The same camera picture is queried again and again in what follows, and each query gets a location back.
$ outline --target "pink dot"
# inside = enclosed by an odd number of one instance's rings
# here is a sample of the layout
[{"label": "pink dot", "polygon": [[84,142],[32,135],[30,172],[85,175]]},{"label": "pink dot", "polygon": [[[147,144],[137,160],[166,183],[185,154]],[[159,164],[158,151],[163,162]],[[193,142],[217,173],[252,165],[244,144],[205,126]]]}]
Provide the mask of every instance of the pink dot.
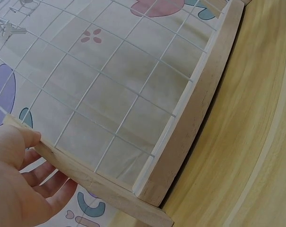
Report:
[{"label": "pink dot", "polygon": [[83,34],[84,34],[84,35],[87,35],[87,36],[90,36],[90,35],[91,35],[89,31],[85,31]]},{"label": "pink dot", "polygon": [[97,43],[97,44],[100,44],[102,42],[102,40],[98,37],[94,37],[94,41]]},{"label": "pink dot", "polygon": [[98,28],[97,30],[94,31],[94,35],[100,34],[100,32],[101,32],[101,29]]},{"label": "pink dot", "polygon": [[86,43],[90,38],[89,37],[84,37],[83,39],[81,39],[82,43]]}]

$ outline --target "purple heart shape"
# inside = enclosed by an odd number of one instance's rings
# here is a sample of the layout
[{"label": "purple heart shape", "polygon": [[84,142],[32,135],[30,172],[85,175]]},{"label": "purple heart shape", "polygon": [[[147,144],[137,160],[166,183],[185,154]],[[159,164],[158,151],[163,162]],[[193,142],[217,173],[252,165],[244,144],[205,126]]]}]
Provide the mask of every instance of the purple heart shape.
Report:
[{"label": "purple heart shape", "polygon": [[[6,81],[10,77],[12,69],[6,65],[0,65],[0,91],[2,90],[3,86],[5,85]],[[11,113],[12,108],[14,106],[16,96],[16,78],[15,74],[13,73],[7,84],[5,85],[1,95],[0,95],[0,106],[7,112]],[[3,119],[5,114],[0,110],[0,126],[2,125]]]}]

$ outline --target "wooden edge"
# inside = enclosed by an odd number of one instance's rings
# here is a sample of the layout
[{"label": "wooden edge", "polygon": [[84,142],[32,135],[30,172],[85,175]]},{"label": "wooden edge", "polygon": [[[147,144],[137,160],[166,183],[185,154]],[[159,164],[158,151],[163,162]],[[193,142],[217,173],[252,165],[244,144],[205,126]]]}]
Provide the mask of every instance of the wooden edge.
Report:
[{"label": "wooden edge", "polygon": [[241,0],[245,5],[248,5],[252,0]]},{"label": "wooden edge", "polygon": [[159,206],[178,173],[224,71],[243,7],[243,2],[231,0],[215,45],[209,53],[194,91],[146,183],[136,191],[136,196],[141,200]]},{"label": "wooden edge", "polygon": [[[6,115],[3,123],[30,129],[10,114]],[[85,164],[73,158],[71,154],[54,148],[43,139],[35,146],[35,150],[88,192],[96,194],[115,208],[152,227],[171,227],[173,225],[173,221],[162,210],[139,200],[133,193],[94,173]]]},{"label": "wooden edge", "polygon": [[217,18],[220,16],[220,11],[223,11],[223,8],[226,6],[226,0],[200,0],[207,8],[213,13]]}]

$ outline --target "wooden frame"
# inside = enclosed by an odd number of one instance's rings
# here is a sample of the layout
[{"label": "wooden frame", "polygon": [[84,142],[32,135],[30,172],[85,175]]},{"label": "wooden frame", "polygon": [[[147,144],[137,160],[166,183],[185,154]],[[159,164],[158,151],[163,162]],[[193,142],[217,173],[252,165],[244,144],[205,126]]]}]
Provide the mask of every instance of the wooden frame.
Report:
[{"label": "wooden frame", "polygon": [[201,57],[192,78],[198,82],[192,95],[180,107],[182,113],[174,127],[171,127],[169,140],[160,145],[162,155],[154,165],[145,169],[145,175],[134,185],[135,195],[154,206],[159,206],[179,171],[189,148],[199,130],[206,111],[221,78],[233,41],[239,26],[244,4],[232,0],[226,9],[221,30],[212,43],[212,50]]},{"label": "wooden frame", "polygon": [[[221,0],[208,1],[213,5],[222,3]],[[94,173],[69,152],[57,149],[43,139],[35,147],[36,151],[90,193],[119,210],[152,227],[171,227],[173,221],[157,206],[179,171],[203,121],[230,54],[243,7],[243,2],[230,0],[219,16],[220,29],[211,36],[206,47],[208,51],[202,54],[191,76],[195,82],[188,83],[182,101],[176,107],[179,114],[164,130],[155,147],[156,158],[147,161],[132,191]],[[10,114],[4,123],[26,127]]]}]

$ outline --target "play mat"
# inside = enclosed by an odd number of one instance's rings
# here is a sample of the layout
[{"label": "play mat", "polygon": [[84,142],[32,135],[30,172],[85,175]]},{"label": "play mat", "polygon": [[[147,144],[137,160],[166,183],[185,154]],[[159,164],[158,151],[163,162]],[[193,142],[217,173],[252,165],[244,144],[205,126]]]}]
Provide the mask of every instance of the play mat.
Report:
[{"label": "play mat", "polygon": [[[158,0],[156,9],[150,10],[146,16],[169,27],[169,29],[176,31],[186,17],[187,12],[192,11],[197,0],[172,1],[181,5],[185,11],[167,5],[165,0]],[[58,0],[54,1],[52,4],[60,6],[61,8],[66,8],[68,6],[68,10],[72,11],[75,15],[80,15],[88,21],[95,20],[99,26],[112,31],[116,35],[124,37],[129,29],[133,27],[140,18],[141,15],[138,12],[145,13],[147,6],[152,5],[154,0],[118,1],[121,4],[112,4],[112,1],[110,0],[78,0],[77,4],[74,5],[70,4],[71,2],[73,1]],[[96,16],[101,11],[104,12],[96,19]],[[215,25],[216,18],[214,18],[212,13],[201,3],[196,5],[196,8],[192,13],[208,24]],[[116,75],[119,76],[118,80],[120,83],[127,84],[127,86],[135,91],[142,85],[142,81],[140,81],[139,78],[144,77],[143,74],[149,73],[145,72],[146,69],[150,68],[149,65],[154,65],[154,62],[149,60],[143,52],[136,53],[135,50],[131,50],[132,47],[123,44],[120,47],[120,52],[118,52],[120,58],[115,58],[113,56],[108,65],[102,69],[101,67],[106,63],[109,56],[119,44],[119,40],[96,26],[91,25],[87,27],[87,24],[82,23],[77,17],[71,17],[64,13],[61,14],[60,17],[56,16],[57,9],[47,4],[41,4],[31,17],[25,20],[23,20],[22,14],[9,12],[6,15],[6,17],[14,23],[20,23],[21,26],[28,28],[28,30],[30,29],[36,34],[40,34],[45,30],[55,18],[56,22],[41,35],[43,39],[72,53],[86,64],[79,64],[71,57],[66,56],[66,58],[60,62],[60,65],[56,66],[61,58],[61,53],[41,40],[34,42],[34,37],[29,34],[13,35],[3,47],[3,41],[0,41],[0,47],[2,47],[0,58],[3,60],[3,62],[0,61],[0,106],[8,113],[12,113],[20,119],[25,117],[24,121],[26,124],[41,131],[43,136],[46,136],[53,143],[56,143],[55,138],[58,137],[62,125],[68,120],[70,112],[65,110],[66,108],[60,102],[50,99],[48,93],[58,97],[58,99],[68,106],[75,108],[78,100],[86,91],[87,84],[89,85],[91,82],[91,78],[87,75],[96,74],[91,68],[87,67],[87,64],[101,69],[108,74],[112,74],[114,71]],[[194,40],[194,43],[196,43],[198,47],[190,49],[188,44],[184,44],[183,41],[178,40],[178,43],[173,44],[168,51],[166,50],[167,55],[164,56],[164,59],[166,62],[177,68],[182,74],[189,77],[201,55],[200,49],[205,48],[207,44],[211,29],[194,17],[188,18],[187,23],[188,25],[185,24],[183,26],[184,29],[180,30],[180,34],[188,40]],[[191,34],[190,30],[186,29],[186,26],[189,27],[190,23],[195,23],[196,31],[194,34]],[[139,48],[146,52],[150,52],[159,58],[167,47],[169,40],[171,40],[171,35],[171,33],[163,30],[157,24],[152,24],[147,19],[144,19],[129,35],[128,39]],[[25,50],[27,50],[28,46],[32,43],[34,44],[31,51],[27,53],[24,59],[20,59]],[[123,59],[122,56],[126,53],[132,55],[132,57],[130,58],[128,56],[127,59]],[[171,60],[172,55],[178,56],[178,61]],[[160,65],[156,70],[164,71],[165,76],[172,79],[173,83],[178,83],[181,89],[178,90],[175,87],[171,87],[168,90],[169,92],[166,92],[165,89],[169,87],[171,81],[160,77],[158,79],[159,81],[155,80],[152,85],[149,87],[147,86],[146,90],[143,91],[143,95],[148,99],[153,100],[158,105],[162,105],[165,110],[172,112],[187,80],[174,79],[175,72],[165,68],[164,65]],[[38,97],[36,104],[27,113],[34,96],[38,93],[38,89],[31,86],[23,76],[31,79],[39,86],[42,86],[50,73],[52,74],[52,77],[45,86],[47,93],[41,94]],[[73,75],[77,75],[78,80],[75,81],[72,77]],[[120,118],[124,115],[124,113],[121,113],[121,110],[123,109],[123,107],[121,107],[122,105],[119,104],[119,106],[117,106],[115,101],[109,101],[108,97],[123,96],[124,100],[129,99],[130,101],[133,97],[120,88],[109,89],[104,95],[102,91],[104,87],[108,86],[110,83],[112,82],[107,78],[97,80],[95,89],[92,89],[94,92],[87,95],[87,99],[84,100],[79,111],[92,113],[94,110],[92,110],[91,106],[93,106],[97,110],[104,112],[106,117],[115,121],[121,121]],[[161,88],[160,85],[164,83],[166,83],[165,86]],[[163,97],[155,96],[155,94],[153,94],[153,90],[155,89],[153,86],[163,90]],[[170,100],[175,99],[176,101],[165,102],[165,96],[168,96]],[[43,103],[48,104],[47,109],[44,108]],[[144,103],[144,100],[140,100],[138,103],[140,105],[139,107],[148,109],[148,105]],[[129,103],[125,101],[123,105],[126,106],[125,108],[128,108],[127,105],[129,105]],[[156,117],[154,117],[155,123],[160,124],[161,121],[163,121],[162,125],[166,124],[166,113],[161,112],[159,114],[158,110],[154,110],[154,113],[152,114],[154,116],[157,114]],[[108,128],[113,128],[113,130],[116,128],[115,124],[103,121],[101,116],[99,118],[96,116],[97,114],[93,116],[96,121],[103,122],[104,125]],[[88,144],[91,140],[90,137],[80,137],[82,130],[88,129],[86,129],[85,123],[81,121],[81,116],[76,117],[77,119],[70,122],[70,128],[66,129],[66,134],[62,136],[61,141],[59,142],[59,145],[71,148],[70,150],[79,149],[76,145],[79,144],[79,141],[81,140],[88,141]],[[4,114],[0,111],[0,125],[2,125],[3,118]],[[128,127],[127,130],[132,130],[132,125],[135,124],[134,122],[135,120],[128,124],[126,122],[126,126]],[[138,132],[138,136],[144,139],[144,143],[138,140],[136,146],[151,151],[155,143],[154,138],[160,132],[161,131],[156,130],[149,133],[144,131]],[[125,137],[129,136],[126,133],[126,130],[122,133],[124,133],[123,135]],[[91,149],[102,150],[104,144],[101,144],[99,141],[106,136],[107,135],[104,134],[102,135],[102,138],[101,136],[100,138],[94,138],[91,142]],[[123,147],[126,145],[117,143],[116,146]],[[89,162],[92,163],[92,165],[96,165],[97,163],[94,162],[96,159],[95,157],[98,155],[98,153],[94,153],[93,156],[88,156],[88,154],[84,153],[82,154],[82,158],[89,159]],[[114,157],[115,160],[118,160],[117,163],[119,163],[120,166],[112,165],[111,168],[100,166],[100,169],[103,172],[132,185],[142,169],[142,165],[146,161],[147,156],[144,156],[144,154],[142,155],[140,152],[126,153],[124,155],[127,156],[127,158],[120,157],[119,153]],[[29,166],[27,170],[38,166],[42,162],[43,160],[39,160],[38,163]],[[39,225],[39,227],[106,227],[110,225],[115,213],[115,208],[104,203],[96,195],[89,194],[81,186],[78,186],[74,197],[68,205],[55,217],[48,222]]]}]

